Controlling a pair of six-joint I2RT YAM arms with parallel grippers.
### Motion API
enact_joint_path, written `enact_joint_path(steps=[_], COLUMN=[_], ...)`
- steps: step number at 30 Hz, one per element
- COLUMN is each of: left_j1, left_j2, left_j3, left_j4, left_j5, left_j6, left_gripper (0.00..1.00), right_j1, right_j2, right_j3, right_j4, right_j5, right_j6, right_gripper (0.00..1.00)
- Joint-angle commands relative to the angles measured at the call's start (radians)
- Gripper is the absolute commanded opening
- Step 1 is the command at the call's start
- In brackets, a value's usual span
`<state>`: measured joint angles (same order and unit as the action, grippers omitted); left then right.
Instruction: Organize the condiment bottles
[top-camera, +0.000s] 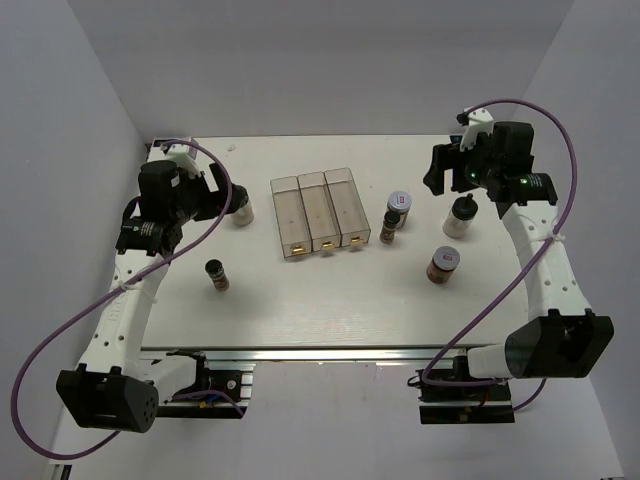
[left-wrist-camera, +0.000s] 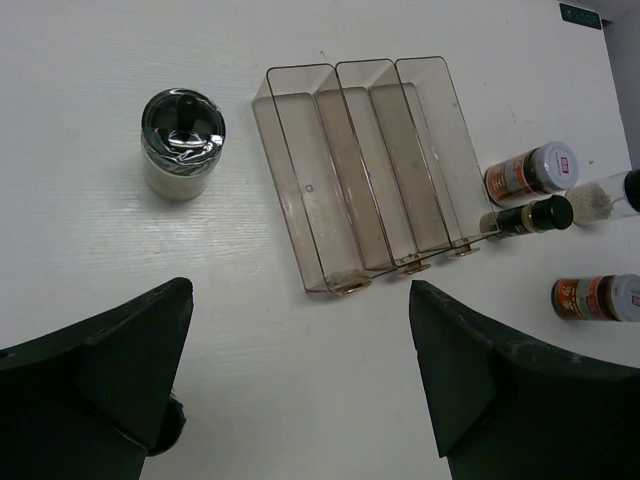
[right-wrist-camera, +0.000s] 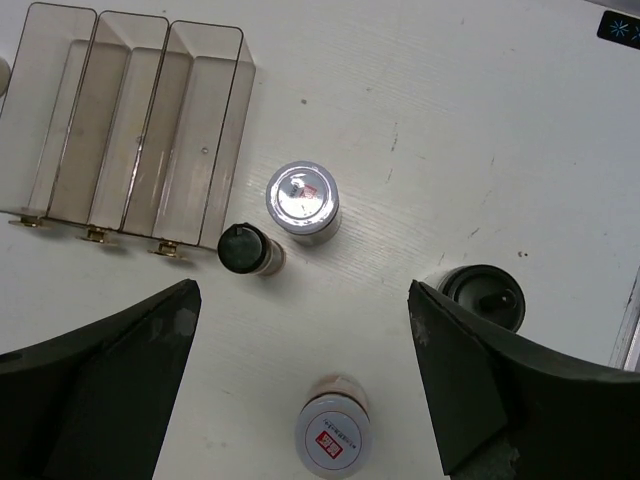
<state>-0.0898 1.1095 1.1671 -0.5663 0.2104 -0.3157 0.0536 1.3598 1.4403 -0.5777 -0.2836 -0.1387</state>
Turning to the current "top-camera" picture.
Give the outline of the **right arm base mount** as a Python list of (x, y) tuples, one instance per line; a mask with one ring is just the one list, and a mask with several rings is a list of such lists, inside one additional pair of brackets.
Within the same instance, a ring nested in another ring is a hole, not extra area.
[(422, 425), (512, 424), (511, 391), (508, 385), (489, 387), (438, 387), (425, 384), (422, 371), (407, 380), (409, 388), (419, 391)]

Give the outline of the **brown jar white lid front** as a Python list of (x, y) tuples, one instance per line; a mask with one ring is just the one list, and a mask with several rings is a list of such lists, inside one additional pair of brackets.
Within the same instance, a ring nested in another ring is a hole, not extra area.
[(460, 263), (460, 253), (451, 246), (437, 248), (426, 269), (428, 279), (435, 284), (446, 283)]

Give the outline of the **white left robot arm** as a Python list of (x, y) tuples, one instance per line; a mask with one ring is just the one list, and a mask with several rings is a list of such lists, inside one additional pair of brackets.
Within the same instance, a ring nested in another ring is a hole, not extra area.
[(156, 293), (183, 226), (222, 218), (248, 201), (243, 186), (228, 184), (218, 165), (209, 168), (216, 191), (209, 190), (202, 172), (175, 161), (141, 167), (140, 194), (127, 205), (116, 242), (116, 295), (102, 311), (78, 366), (61, 371), (56, 381), (78, 426), (144, 433), (175, 395), (199, 399), (209, 392), (212, 377), (199, 353), (170, 353), (149, 365), (140, 361)]

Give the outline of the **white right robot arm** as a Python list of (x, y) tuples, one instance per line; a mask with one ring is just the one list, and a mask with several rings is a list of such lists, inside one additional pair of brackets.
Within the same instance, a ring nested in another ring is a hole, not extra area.
[(468, 120), (458, 143), (438, 145), (423, 182), (435, 195), (444, 174), (452, 191), (483, 188), (509, 233), (526, 286), (528, 321), (500, 344), (471, 348), (451, 374), (453, 390), (472, 399), (488, 381), (584, 378), (614, 334), (580, 290), (557, 229), (561, 216), (549, 175), (533, 170), (534, 129), (523, 122)]

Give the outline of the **brown jar white lid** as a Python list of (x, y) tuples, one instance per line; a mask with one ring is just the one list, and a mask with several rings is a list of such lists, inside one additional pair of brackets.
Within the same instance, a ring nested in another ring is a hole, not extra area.
[(460, 263), (460, 253), (451, 246), (437, 248), (426, 269), (428, 279), (435, 284), (446, 283)]
[(392, 192), (387, 200), (387, 210), (399, 214), (400, 221), (398, 228), (402, 229), (406, 223), (410, 208), (412, 206), (411, 195), (402, 190)]

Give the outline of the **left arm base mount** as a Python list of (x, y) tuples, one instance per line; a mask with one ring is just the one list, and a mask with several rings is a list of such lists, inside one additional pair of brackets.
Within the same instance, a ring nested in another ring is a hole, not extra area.
[(177, 349), (151, 359), (143, 379), (158, 390), (159, 418), (240, 419), (251, 398), (253, 368)]

